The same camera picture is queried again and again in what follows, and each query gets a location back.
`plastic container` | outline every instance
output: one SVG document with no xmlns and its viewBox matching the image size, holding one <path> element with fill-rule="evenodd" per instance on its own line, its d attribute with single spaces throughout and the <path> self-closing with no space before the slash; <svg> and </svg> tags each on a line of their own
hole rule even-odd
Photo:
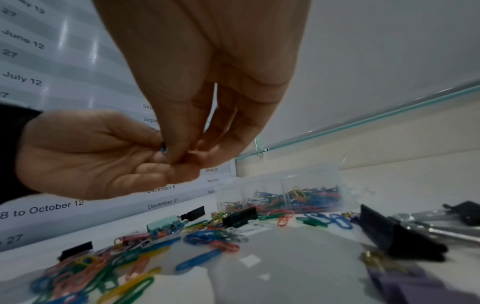
<svg viewBox="0 0 480 304">
<path fill-rule="evenodd" d="M 352 210 L 336 165 L 316 165 L 239 178 L 215 188 L 217 207 L 232 213 L 255 206 L 258 214 L 287 209 L 296 214 Z"/>
</svg>

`black sleeve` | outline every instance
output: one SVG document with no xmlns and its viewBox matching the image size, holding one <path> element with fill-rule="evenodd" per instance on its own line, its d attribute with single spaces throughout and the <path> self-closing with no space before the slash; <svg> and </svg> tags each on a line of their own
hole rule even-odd
<svg viewBox="0 0 480 304">
<path fill-rule="evenodd" d="M 1 158 L 0 204 L 22 196 L 37 193 L 25 187 L 15 174 L 15 160 L 20 136 L 25 124 L 40 115 L 41 112 L 0 104 Z"/>
</svg>

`purple object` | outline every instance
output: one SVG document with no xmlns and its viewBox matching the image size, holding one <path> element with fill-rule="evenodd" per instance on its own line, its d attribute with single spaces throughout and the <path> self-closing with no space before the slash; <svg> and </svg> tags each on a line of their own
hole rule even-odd
<svg viewBox="0 0 480 304">
<path fill-rule="evenodd" d="M 474 293 L 447 290 L 425 286 L 400 285 L 402 304 L 480 304 L 480 298 Z"/>
<path fill-rule="evenodd" d="M 378 277 L 379 290 L 383 294 L 385 300 L 389 304 L 402 304 L 402 297 L 400 286 L 414 285 L 418 287 L 436 287 L 444 288 L 442 281 L 428 277 L 414 277 L 414 276 L 380 276 Z"/>
</svg>

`white table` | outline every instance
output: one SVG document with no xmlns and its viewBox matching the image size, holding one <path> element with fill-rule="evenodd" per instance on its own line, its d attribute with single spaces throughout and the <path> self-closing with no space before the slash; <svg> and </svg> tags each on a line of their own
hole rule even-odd
<svg viewBox="0 0 480 304">
<path fill-rule="evenodd" d="M 366 204 L 384 215 L 440 209 L 442 204 L 455 205 L 465 200 L 480 201 L 480 151 L 350 169 L 342 171 L 341 176 L 359 204 Z M 149 222 L 180 215 L 201 205 L 205 206 L 207 215 L 217 210 L 215 198 L 206 196 L 2 252 L 2 303 L 31 303 L 33 296 L 26 293 L 28 281 L 54 265 L 64 249 L 87 241 L 92 241 L 94 248 L 102 248 L 118 236 L 145 230 Z M 191 246 L 179 243 L 179 249 L 163 261 L 166 275 L 161 276 L 159 286 L 149 288 L 135 304 L 157 303 L 159 297 L 161 302 L 177 303 L 213 302 L 214 298 L 221 303 L 273 300 L 287 303 L 317 301 L 322 297 L 330 300 L 328 302 L 349 297 L 356 303 L 382 302 L 369 286 L 365 269 L 357 259 L 364 246 L 372 244 L 360 229 L 321 230 L 295 221 L 289 224 L 287 228 L 275 227 L 251 236 L 249 243 L 240 245 L 237 255 L 224 254 L 221 259 L 210 261 L 207 270 L 196 267 L 184 275 L 171 275 L 168 265 L 174 267 L 179 258 L 182 261 L 197 255 L 189 251 Z M 306 270 L 305 263 L 316 270 L 313 273 Z M 480 294 L 480 247 L 454 246 L 446 262 L 419 264 L 449 287 Z M 345 286 L 350 295 L 339 291 Z"/>
</svg>

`hand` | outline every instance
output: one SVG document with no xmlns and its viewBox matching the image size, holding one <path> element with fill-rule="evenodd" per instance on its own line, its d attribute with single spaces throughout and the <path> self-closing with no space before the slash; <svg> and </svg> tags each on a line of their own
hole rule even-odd
<svg viewBox="0 0 480 304">
<path fill-rule="evenodd" d="M 309 0 L 96 0 L 158 118 L 171 163 L 237 156 L 266 125 L 294 74 Z M 208 130 L 214 83 L 217 101 Z"/>
<path fill-rule="evenodd" d="M 22 133 L 15 171 L 28 188 L 95 200 L 196 179 L 194 164 L 167 165 L 160 131 L 114 111 L 40 114 Z"/>
</svg>

